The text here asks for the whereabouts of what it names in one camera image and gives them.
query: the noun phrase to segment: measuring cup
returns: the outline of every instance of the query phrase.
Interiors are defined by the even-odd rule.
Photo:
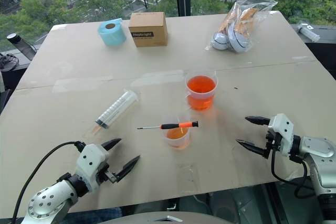
[[[187,73],[187,101],[193,110],[206,110],[213,104],[218,85],[216,71],[200,70]]]
[[[189,122],[190,116],[187,114],[179,115],[168,115],[163,120],[162,123],[183,123]],[[169,130],[162,130],[163,139],[171,147],[184,149],[190,143],[190,129],[191,128],[174,128]]]

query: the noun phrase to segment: cardboard box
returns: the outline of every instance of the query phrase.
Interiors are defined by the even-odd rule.
[[[132,13],[129,30],[137,47],[167,45],[164,13]]]

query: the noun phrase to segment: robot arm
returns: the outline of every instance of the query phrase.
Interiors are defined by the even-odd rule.
[[[306,162],[324,223],[336,223],[336,146],[326,138],[293,135],[293,123],[284,114],[271,119],[261,116],[247,116],[246,119],[254,124],[268,125],[266,148],[258,148],[244,140],[237,142],[264,158],[268,158],[272,150],[293,162]]]
[[[23,224],[58,223],[64,218],[78,198],[88,192],[96,191],[106,180],[112,183],[119,182],[135,166],[140,156],[124,165],[119,173],[108,171],[108,150],[119,143],[117,138],[102,145],[83,143],[81,154],[77,159],[74,175],[66,173],[57,183],[37,192],[30,200]]]

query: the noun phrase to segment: table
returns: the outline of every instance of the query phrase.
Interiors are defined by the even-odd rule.
[[[122,137],[110,156],[111,170],[141,155],[127,177],[118,184],[103,183],[71,211],[275,181],[270,160],[235,142],[241,138],[265,146],[266,128],[244,120],[247,115],[283,112],[296,134],[335,141],[335,81],[283,16],[272,12],[258,27],[254,48],[240,55],[204,50],[223,18],[167,18],[169,43],[158,48],[136,48],[127,20],[127,40],[118,48],[103,44],[96,33],[99,23],[52,30],[0,116],[0,217],[11,216],[23,183],[42,156],[66,141],[99,144]],[[214,106],[205,112],[188,110],[184,99],[183,76],[197,67],[216,69],[219,78]],[[93,135],[94,120],[125,88],[138,92],[141,101],[108,130]],[[180,111],[200,122],[182,151],[167,146],[160,130],[136,130]],[[35,192],[74,172],[78,156],[76,148],[62,148],[45,162],[26,190],[20,216]],[[280,155],[276,171],[283,178],[302,174],[300,166]]]

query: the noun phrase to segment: box label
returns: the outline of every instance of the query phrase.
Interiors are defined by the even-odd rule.
[[[133,38],[154,37],[154,33],[152,31],[131,32],[131,35]]]

